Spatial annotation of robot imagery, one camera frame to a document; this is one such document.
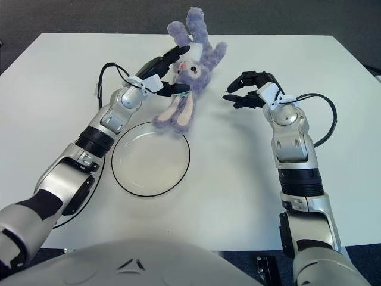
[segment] stuffed toy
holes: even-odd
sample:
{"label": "stuffed toy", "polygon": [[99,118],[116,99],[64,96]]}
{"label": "stuffed toy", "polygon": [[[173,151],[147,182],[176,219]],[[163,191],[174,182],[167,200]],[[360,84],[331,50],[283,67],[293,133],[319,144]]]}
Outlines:
{"label": "stuffed toy", "polygon": [[175,94],[172,103],[153,120],[154,126],[172,126],[177,133],[186,133],[195,114],[196,103],[210,81],[211,71],[225,56],[227,45],[217,44],[213,49],[208,40],[204,13],[200,8],[191,8],[186,25],[193,39],[188,36],[183,23],[174,21],[168,25],[168,33],[178,46],[190,46],[190,50],[173,64],[174,83],[185,83],[190,91]]}

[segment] table surface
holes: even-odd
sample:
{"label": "table surface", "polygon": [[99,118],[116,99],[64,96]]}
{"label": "table surface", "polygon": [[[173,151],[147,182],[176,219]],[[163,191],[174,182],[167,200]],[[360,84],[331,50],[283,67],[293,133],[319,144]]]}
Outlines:
{"label": "table surface", "polygon": [[[273,73],[289,95],[319,92],[336,104],[336,132],[316,153],[341,241],[381,243],[380,83],[331,36],[211,35],[210,41],[226,41],[228,49],[186,135],[191,160],[183,180],[160,197],[135,197],[119,187],[107,156],[89,204],[54,229],[44,247],[149,236],[210,250],[281,249],[271,127],[261,110],[235,110],[221,98],[248,70]],[[86,127],[96,113],[93,93],[104,63],[134,73],[172,46],[168,35],[41,34],[0,77],[0,207],[31,196],[40,174]],[[105,73],[104,102],[120,85],[115,71]],[[169,103],[145,101],[127,128],[151,121]],[[302,107],[316,141],[330,126],[330,108],[320,99]]]}

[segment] floor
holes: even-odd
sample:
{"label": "floor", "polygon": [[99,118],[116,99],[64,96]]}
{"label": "floor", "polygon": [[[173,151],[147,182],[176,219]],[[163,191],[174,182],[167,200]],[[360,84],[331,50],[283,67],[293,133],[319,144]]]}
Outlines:
{"label": "floor", "polygon": [[[201,7],[210,34],[333,35],[361,63],[381,67],[380,0],[0,0],[0,74],[40,33],[167,33],[188,8]],[[352,262],[381,285],[381,245],[348,247]],[[34,263],[61,251],[41,250]],[[293,285],[291,260],[272,252],[283,286]],[[223,253],[258,279],[253,252]]]}

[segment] glass plate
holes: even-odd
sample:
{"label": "glass plate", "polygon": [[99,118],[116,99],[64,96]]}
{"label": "glass plate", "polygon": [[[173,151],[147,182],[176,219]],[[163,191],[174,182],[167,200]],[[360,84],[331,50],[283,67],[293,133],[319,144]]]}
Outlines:
{"label": "glass plate", "polygon": [[183,135],[161,133],[149,122],[133,127],[119,139],[111,167],[126,191],[153,197],[181,181],[190,159],[189,145]]}

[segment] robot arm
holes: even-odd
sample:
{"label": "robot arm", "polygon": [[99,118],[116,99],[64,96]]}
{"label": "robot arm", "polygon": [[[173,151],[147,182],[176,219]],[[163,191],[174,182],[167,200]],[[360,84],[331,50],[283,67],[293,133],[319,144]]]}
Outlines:
{"label": "robot arm", "polygon": [[271,145],[286,209],[280,214],[280,236],[285,255],[295,258],[296,285],[369,285],[339,253],[338,230],[323,190],[305,113],[293,104],[295,98],[285,95],[272,74],[242,73],[227,91],[245,85],[256,85],[258,90],[245,97],[225,95],[224,99],[235,102],[235,108],[262,107],[273,129]]}
{"label": "robot arm", "polygon": [[0,270],[13,273],[31,261],[61,215],[72,215],[88,195],[105,153],[142,101],[159,92],[170,95],[186,91],[188,85],[163,86],[160,78],[169,65],[186,53],[178,46],[148,62],[128,85],[113,92],[110,103],[101,108],[76,143],[71,143],[45,171],[28,200],[0,210]]}

